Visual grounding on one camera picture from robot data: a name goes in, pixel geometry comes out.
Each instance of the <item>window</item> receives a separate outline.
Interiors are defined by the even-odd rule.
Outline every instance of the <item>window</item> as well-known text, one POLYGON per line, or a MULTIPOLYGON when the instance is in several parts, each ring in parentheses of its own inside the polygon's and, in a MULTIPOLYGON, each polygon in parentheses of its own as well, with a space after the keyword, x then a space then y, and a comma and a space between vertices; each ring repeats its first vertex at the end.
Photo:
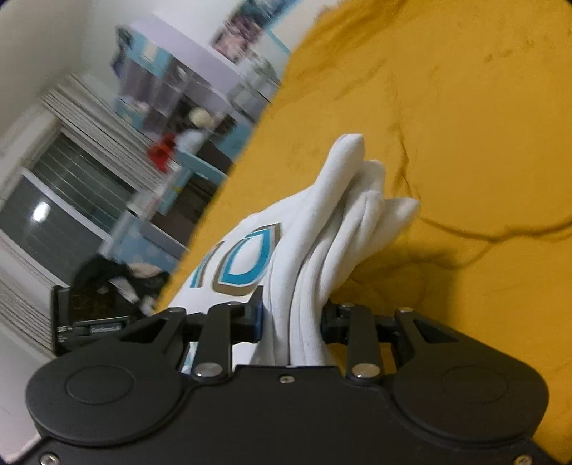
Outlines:
POLYGON ((78 144, 60 134, 22 177, 0 211, 0 229, 70 284, 97 253, 133 196, 78 144))

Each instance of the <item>circular cover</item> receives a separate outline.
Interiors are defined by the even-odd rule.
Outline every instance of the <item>circular cover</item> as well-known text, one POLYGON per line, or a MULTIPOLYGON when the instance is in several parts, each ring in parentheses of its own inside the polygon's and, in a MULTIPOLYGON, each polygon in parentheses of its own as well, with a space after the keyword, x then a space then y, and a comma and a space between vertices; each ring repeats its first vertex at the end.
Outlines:
POLYGON ((423 429, 457 442, 504 442, 533 432, 546 410, 546 384, 524 363, 479 349, 428 345, 395 375, 397 405, 423 429))
POLYGON ((149 345, 103 340, 42 367, 26 389, 47 434, 79 446, 122 444, 148 433, 175 407, 181 375, 149 345))

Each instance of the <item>poster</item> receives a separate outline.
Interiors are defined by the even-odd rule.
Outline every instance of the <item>poster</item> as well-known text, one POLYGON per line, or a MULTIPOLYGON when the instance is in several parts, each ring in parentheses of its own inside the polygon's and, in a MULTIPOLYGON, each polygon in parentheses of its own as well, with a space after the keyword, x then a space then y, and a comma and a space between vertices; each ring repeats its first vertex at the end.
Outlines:
POLYGON ((217 32, 212 47, 224 57, 238 63, 256 43, 273 20, 298 0, 246 0, 217 32))

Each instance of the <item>yellow blanket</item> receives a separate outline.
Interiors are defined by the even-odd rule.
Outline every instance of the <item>yellow blanket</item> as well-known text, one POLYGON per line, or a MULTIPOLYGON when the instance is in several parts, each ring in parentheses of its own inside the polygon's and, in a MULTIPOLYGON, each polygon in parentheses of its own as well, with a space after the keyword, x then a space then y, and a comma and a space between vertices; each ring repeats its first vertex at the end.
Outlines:
POLYGON ((535 439, 572 459, 572 7, 565 0, 348 0, 284 86, 162 303, 242 218, 310 185, 359 132, 386 196, 420 218, 334 295, 410 306, 539 370, 535 439))

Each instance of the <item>window frame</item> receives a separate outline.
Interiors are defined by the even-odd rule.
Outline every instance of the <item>window frame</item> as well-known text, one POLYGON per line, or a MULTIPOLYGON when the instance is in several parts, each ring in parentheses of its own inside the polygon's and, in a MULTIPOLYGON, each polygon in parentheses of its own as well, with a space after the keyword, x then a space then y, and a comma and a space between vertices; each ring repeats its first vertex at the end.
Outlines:
MULTIPOLYGON (((116 236, 115 231, 118 228, 122 227, 124 223, 123 217, 125 216, 125 212, 128 211, 130 204, 132 204, 140 195, 141 193, 138 191, 137 186, 134 186, 132 182, 129 180, 123 179, 122 177, 118 176, 123 182, 129 185, 131 188, 134 189, 133 195, 128 200, 127 204, 125 205, 124 213, 119 217, 116 221, 111 233, 108 234, 94 223, 92 223, 88 218, 83 216, 79 211, 73 208, 70 204, 65 202, 61 197, 59 197, 54 191, 52 191, 47 185, 45 185, 35 174, 32 173, 31 168, 34 164, 39 160, 39 158, 46 152, 48 147, 55 142, 58 136, 64 135, 68 137, 73 143, 77 144, 80 148, 85 150, 88 155, 93 157, 96 161, 101 163, 100 157, 97 156, 96 153, 89 147, 88 144, 85 144, 81 141, 81 135, 75 133, 72 129, 68 128, 65 124, 61 121, 58 121, 58 124, 54 125, 54 127, 50 128, 46 131, 42 136, 40 136, 37 140, 34 141, 34 147, 28 153, 25 153, 16 169, 13 171, 11 175, 9 175, 2 188, 0 189, 0 211, 4 208, 4 205, 7 199, 12 195, 13 191, 16 189, 16 186, 20 183, 22 178, 26 178, 34 187, 40 190, 46 197, 48 197, 52 202, 54 202, 58 207, 60 207, 64 212, 70 215, 73 219, 75 219, 78 223, 82 226, 87 228, 92 233, 96 234, 98 237, 101 238, 101 245, 98 248, 98 253, 105 256, 105 253, 112 249, 114 238, 116 236)), ((111 173, 115 175, 113 170, 110 170, 105 164, 102 165, 108 169, 111 173)), ((32 258, 22 247, 16 244, 4 231, 0 229, 0 241, 7 243, 14 251, 16 251, 23 260, 29 263, 36 272, 43 275, 46 279, 48 279, 54 285, 59 286, 69 286, 70 283, 66 283, 56 275, 54 275, 51 271, 49 271, 46 267, 41 265, 37 262, 34 258, 32 258)))

